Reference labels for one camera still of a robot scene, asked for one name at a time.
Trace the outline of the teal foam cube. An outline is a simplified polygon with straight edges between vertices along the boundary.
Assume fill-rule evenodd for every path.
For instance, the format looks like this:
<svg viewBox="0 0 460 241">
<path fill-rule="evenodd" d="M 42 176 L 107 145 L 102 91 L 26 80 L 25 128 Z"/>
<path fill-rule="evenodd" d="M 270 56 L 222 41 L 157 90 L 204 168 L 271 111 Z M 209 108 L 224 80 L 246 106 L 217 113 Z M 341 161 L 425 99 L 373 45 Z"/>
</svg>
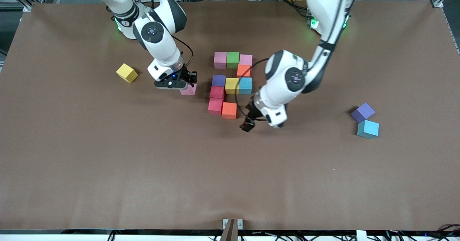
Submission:
<svg viewBox="0 0 460 241">
<path fill-rule="evenodd" d="M 364 120 L 358 124 L 357 135 L 366 139 L 373 139 L 379 135 L 380 124 L 370 120 Z"/>
</svg>

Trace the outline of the brown table cover sheet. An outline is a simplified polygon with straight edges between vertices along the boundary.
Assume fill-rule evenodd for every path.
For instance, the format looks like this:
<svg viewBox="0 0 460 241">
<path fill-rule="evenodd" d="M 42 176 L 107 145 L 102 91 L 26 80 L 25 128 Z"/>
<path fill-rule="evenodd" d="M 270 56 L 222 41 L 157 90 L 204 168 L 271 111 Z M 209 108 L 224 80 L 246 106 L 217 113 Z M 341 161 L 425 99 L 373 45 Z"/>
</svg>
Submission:
<svg viewBox="0 0 460 241">
<path fill-rule="evenodd" d="M 159 90 L 103 4 L 35 4 L 0 73 L 0 228 L 437 230 L 460 224 L 460 55 L 429 0 L 358 1 L 281 129 L 208 113 L 215 51 L 312 56 L 281 2 L 183 3 L 197 92 Z M 116 70 L 138 73 L 129 84 Z M 379 135 L 357 135 L 367 102 Z"/>
</svg>

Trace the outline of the table edge clamp bracket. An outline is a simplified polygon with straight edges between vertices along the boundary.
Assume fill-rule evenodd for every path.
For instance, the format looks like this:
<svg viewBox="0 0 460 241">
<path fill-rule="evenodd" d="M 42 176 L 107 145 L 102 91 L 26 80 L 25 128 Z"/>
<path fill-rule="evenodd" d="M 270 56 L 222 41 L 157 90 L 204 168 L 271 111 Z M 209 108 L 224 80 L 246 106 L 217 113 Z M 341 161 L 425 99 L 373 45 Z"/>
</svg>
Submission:
<svg viewBox="0 0 460 241">
<path fill-rule="evenodd" d="M 238 241 L 239 231 L 243 231 L 243 219 L 223 219 L 223 233 L 219 241 Z"/>
</svg>

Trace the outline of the light blue foam cube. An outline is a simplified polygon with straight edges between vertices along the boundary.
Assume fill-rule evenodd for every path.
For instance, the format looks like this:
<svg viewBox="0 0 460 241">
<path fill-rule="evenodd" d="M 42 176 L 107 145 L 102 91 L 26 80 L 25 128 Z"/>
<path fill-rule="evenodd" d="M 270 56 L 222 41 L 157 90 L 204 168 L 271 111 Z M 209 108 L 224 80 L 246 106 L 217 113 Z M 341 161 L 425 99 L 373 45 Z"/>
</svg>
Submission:
<svg viewBox="0 0 460 241">
<path fill-rule="evenodd" d="M 239 79 L 239 95 L 251 95 L 252 82 L 252 77 L 241 77 Z"/>
</svg>

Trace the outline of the light red foam cube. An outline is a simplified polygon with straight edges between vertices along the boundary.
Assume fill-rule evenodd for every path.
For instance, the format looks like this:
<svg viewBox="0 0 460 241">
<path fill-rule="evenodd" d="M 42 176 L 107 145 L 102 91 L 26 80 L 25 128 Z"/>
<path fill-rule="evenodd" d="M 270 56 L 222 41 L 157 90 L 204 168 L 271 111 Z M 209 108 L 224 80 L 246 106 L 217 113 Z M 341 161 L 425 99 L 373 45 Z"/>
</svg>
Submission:
<svg viewBox="0 0 460 241">
<path fill-rule="evenodd" d="M 212 115 L 221 115 L 223 102 L 223 99 L 220 98 L 210 98 L 208 103 L 208 113 Z"/>
</svg>

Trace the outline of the yellow foam cube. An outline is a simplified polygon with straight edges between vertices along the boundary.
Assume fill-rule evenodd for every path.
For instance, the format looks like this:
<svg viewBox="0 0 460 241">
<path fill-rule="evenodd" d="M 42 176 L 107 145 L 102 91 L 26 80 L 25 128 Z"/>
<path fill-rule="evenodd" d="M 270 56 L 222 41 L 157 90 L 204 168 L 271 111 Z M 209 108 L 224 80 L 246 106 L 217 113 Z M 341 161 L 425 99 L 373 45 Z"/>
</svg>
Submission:
<svg viewBox="0 0 460 241">
<path fill-rule="evenodd" d="M 117 70 L 116 73 L 129 84 L 133 83 L 138 77 L 138 73 L 128 64 L 123 63 Z"/>
<path fill-rule="evenodd" d="M 226 78 L 225 79 L 225 94 L 238 95 L 239 94 L 239 78 Z"/>
</svg>

